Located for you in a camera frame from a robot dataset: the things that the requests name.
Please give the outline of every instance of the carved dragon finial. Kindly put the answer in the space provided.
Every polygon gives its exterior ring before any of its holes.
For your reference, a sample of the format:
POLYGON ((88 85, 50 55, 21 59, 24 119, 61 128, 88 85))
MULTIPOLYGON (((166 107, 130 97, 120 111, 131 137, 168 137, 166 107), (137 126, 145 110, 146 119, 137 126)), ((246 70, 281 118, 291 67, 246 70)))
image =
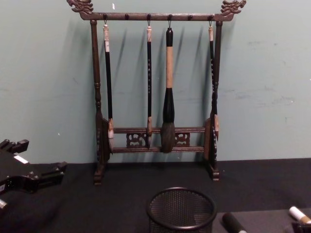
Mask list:
POLYGON ((241 10, 239 10, 239 7, 243 8, 245 4, 246 4, 246 0, 242 0, 240 2, 237 0, 234 0, 232 2, 224 0, 222 9, 221 9, 222 15, 227 16, 230 14, 238 14, 241 12, 241 10))
POLYGON ((74 6, 74 8, 72 8, 74 12, 84 12, 89 15, 93 13, 93 4, 91 0, 67 0, 67 2, 69 6, 74 6))

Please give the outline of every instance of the calligraphy brush rack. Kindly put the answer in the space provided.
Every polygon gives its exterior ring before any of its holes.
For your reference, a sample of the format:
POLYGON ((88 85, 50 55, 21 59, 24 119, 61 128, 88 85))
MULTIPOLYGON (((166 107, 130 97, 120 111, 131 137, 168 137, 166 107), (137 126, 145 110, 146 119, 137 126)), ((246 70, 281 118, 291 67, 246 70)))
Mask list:
MULTIPOLYGON (((89 20, 91 25, 92 38, 92 56, 93 56, 93 75, 95 87, 95 106, 96 106, 96 153, 97 168, 94 173, 94 184, 100 185, 104 176, 105 165, 110 159, 112 152, 108 140, 108 121, 103 118, 101 110, 101 78, 99 53, 97 42, 97 21, 98 20, 146 20, 146 21, 215 21, 216 22, 216 40, 215 40, 215 58, 213 62, 213 76, 217 82, 220 70, 221 53, 221 32, 223 22, 231 21, 235 14, 241 12, 246 4, 246 0, 227 2, 223 1, 221 12, 219 14, 160 14, 160 13, 97 13, 93 12, 91 0, 67 0, 74 12, 80 14, 83 20, 89 20)), ((217 147, 215 132, 212 131, 208 121, 205 121, 204 127, 176 127, 175 145, 172 152, 201 152, 204 155, 204 162, 210 174, 210 177, 219 180, 219 171, 217 168, 217 147), (190 134, 203 133, 204 145, 191 146, 190 134)), ((161 147, 147 147, 147 128, 114 128, 114 133, 126 134, 126 147, 115 147, 113 153, 135 153, 135 152, 161 152, 161 147)), ((152 133, 160 133, 161 128, 152 128, 152 133)))

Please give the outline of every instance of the hanging loop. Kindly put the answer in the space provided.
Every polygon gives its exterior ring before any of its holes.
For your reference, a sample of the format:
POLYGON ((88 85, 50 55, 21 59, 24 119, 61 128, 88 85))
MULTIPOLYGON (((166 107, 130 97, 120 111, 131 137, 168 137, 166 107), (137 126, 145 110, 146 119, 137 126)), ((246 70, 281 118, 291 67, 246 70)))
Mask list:
POLYGON ((107 14, 104 14, 103 18, 104 18, 104 23, 106 24, 107 23, 107 14))
POLYGON ((173 17, 173 15, 169 15, 169 18, 168 18, 168 20, 169 20, 169 28, 171 27, 171 21, 172 21, 172 17, 173 17))
POLYGON ((151 18, 151 14, 148 14, 148 15, 147 15, 148 26, 150 26, 150 18, 151 18))
POLYGON ((209 16, 207 17, 207 20, 208 20, 208 21, 212 21, 213 18, 214 18, 214 15, 209 15, 209 16))

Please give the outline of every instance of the carved wooden panel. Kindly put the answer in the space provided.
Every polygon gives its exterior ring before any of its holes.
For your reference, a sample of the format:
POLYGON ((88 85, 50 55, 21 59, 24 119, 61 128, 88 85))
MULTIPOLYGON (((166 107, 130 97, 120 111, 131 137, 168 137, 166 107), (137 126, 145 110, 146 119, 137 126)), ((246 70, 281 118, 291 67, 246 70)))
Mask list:
POLYGON ((190 133, 176 133, 174 146, 175 147, 189 147, 190 146, 190 133))
POLYGON ((127 148, 143 148, 147 145, 147 135, 145 133, 127 133, 127 148))

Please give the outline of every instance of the teal wall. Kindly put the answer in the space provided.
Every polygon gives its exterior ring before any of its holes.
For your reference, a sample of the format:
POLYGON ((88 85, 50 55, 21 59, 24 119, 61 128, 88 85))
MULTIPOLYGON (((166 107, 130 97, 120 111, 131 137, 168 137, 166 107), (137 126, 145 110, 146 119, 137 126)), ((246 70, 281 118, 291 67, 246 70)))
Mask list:
MULTIPOLYGON (((95 12, 217 13, 220 0, 94 0, 95 12)), ((249 0, 224 23, 218 160, 309 157, 311 1, 249 0)), ((146 22, 111 21, 115 127, 145 127, 146 22)), ((153 27, 153 126, 162 124, 167 22, 153 27)), ((102 110, 107 117, 103 22, 98 24, 102 110)), ((175 126, 210 112, 206 22, 172 22, 175 126)), ((29 139, 31 163, 95 161, 90 25, 66 0, 2 0, 0 139, 29 139)), ((125 136, 116 136, 122 146, 125 136)), ((192 138, 193 144, 200 142, 192 138)), ((193 161, 194 153, 114 154, 111 162, 193 161)))

